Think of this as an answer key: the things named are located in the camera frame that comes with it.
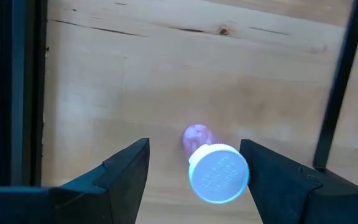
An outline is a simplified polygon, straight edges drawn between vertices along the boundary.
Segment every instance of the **small bottle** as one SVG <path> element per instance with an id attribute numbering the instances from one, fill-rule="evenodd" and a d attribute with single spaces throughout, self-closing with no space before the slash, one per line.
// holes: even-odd
<path id="1" fill-rule="evenodd" d="M 249 168 L 236 149 L 221 144 L 202 124 L 186 128 L 182 143 L 189 161 L 190 185 L 200 198 L 208 203 L 225 204 L 243 193 Z"/>

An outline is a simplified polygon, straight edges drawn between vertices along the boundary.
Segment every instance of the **bottle cap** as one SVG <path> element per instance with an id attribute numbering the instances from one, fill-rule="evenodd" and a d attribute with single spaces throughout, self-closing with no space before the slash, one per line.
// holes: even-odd
<path id="1" fill-rule="evenodd" d="M 189 163 L 191 187 L 206 202 L 231 202 L 247 187 L 248 164 L 231 146 L 205 144 L 191 155 Z"/>

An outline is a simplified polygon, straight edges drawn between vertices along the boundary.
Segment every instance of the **white bottle cap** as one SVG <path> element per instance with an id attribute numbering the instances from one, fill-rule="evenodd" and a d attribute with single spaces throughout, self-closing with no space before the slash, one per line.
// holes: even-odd
<path id="1" fill-rule="evenodd" d="M 247 187 L 248 164 L 231 146 L 205 144 L 191 155 L 189 163 L 191 187 L 206 202 L 231 202 Z"/>

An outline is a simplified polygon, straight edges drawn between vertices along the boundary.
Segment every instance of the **black metal post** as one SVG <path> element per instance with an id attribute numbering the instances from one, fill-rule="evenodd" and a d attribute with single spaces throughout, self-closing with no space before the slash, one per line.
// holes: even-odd
<path id="1" fill-rule="evenodd" d="M 358 0 L 354 0 L 347 24 L 346 34 L 342 42 L 341 53 L 335 71 L 333 85 L 328 98 L 326 112 L 313 159 L 313 167 L 325 171 L 333 143 L 335 128 L 341 111 L 347 82 L 351 74 L 358 44 Z"/>
<path id="2" fill-rule="evenodd" d="M 0 185 L 40 185 L 46 0 L 0 0 Z"/>

